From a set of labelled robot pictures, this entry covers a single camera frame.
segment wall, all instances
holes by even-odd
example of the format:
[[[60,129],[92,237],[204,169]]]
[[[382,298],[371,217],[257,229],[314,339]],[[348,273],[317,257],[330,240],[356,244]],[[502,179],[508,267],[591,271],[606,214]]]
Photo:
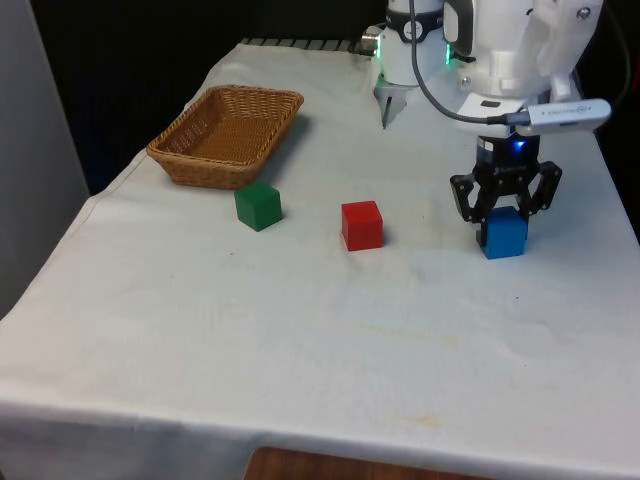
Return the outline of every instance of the wall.
[[[87,198],[30,6],[0,1],[0,318]]]

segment stain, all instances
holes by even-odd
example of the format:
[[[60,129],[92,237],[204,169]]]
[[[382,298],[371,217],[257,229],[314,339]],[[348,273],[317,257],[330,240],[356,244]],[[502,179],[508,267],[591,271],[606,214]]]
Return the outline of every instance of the stain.
[[[433,415],[423,415],[422,417],[412,417],[408,419],[409,423],[420,427],[439,428],[440,420]]]
[[[407,332],[405,330],[396,330],[393,328],[375,327],[373,325],[364,325],[361,323],[353,323],[351,326],[358,330],[365,330],[367,332],[378,333],[389,337],[407,338],[421,342],[430,340],[428,335],[422,333]]]

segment black cable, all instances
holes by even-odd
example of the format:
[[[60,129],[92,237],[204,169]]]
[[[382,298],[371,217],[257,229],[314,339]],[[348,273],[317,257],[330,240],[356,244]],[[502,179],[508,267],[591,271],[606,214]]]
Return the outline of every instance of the black cable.
[[[613,101],[612,108],[613,110],[618,110],[618,108],[624,102],[624,99],[629,93],[629,89],[631,88],[631,81],[633,77],[633,73],[631,72],[631,52],[629,51],[629,44],[627,43],[627,39],[624,36],[624,32],[622,31],[622,27],[620,26],[620,22],[618,22],[618,18],[616,17],[615,12],[609,5],[609,1],[606,1],[604,4],[604,9],[609,17],[609,21],[611,22],[611,26],[615,31],[618,42],[620,42],[620,46],[622,47],[622,53],[624,55],[624,68],[625,68],[625,80],[624,87]]]
[[[435,107],[441,114],[459,122],[465,123],[475,123],[481,125],[513,125],[514,123],[510,121],[510,117],[512,114],[499,115],[496,117],[468,117],[466,115],[460,115],[458,113],[452,112],[445,106],[443,106],[437,99],[432,95],[429,91],[429,88],[424,83],[424,79],[422,78],[422,74],[420,73],[420,67],[418,66],[418,41],[416,35],[416,5],[415,0],[409,0],[409,15],[411,17],[411,63],[413,64],[413,72],[416,75],[416,80],[418,81],[418,85],[420,86],[420,90],[424,93],[424,96],[427,97],[431,105]],[[523,121],[517,122],[519,124],[526,124]]]

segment basket rim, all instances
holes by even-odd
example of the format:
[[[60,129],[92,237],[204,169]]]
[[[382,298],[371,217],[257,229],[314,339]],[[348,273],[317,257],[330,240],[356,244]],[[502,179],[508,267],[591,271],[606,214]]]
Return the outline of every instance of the basket rim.
[[[294,100],[292,111],[289,115],[284,117],[283,120],[286,120],[287,117],[293,116],[300,109],[302,104],[304,103],[304,96],[298,92],[293,90],[278,90],[274,88],[265,88],[265,87],[256,87],[250,85],[218,85],[215,87],[208,88],[196,101],[194,101],[184,112],[182,112],[171,124],[163,130],[158,136],[156,136],[146,147],[146,153],[154,160],[158,162],[181,162],[182,164],[189,164],[191,166],[199,166],[202,164],[206,165],[219,165],[224,166],[226,169],[235,172],[243,172],[248,169],[252,169],[254,167],[254,163],[248,163],[246,165],[238,165],[238,164],[228,164],[217,161],[216,159],[207,158],[207,157],[196,157],[193,155],[185,155],[181,153],[169,152],[166,150],[162,150],[158,147],[158,145],[164,141],[169,135],[171,135],[178,127],[182,125],[182,123],[187,120],[203,103],[205,103],[209,97],[214,95],[215,93],[221,91],[255,91],[260,93],[277,93],[282,97],[288,97]]]

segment blue led light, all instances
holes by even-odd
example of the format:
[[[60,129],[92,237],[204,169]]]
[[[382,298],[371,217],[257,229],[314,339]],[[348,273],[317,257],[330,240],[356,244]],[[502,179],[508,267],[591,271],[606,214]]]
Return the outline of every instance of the blue led light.
[[[517,142],[513,142],[513,150],[516,152],[521,152],[527,142],[523,140],[519,140]]]

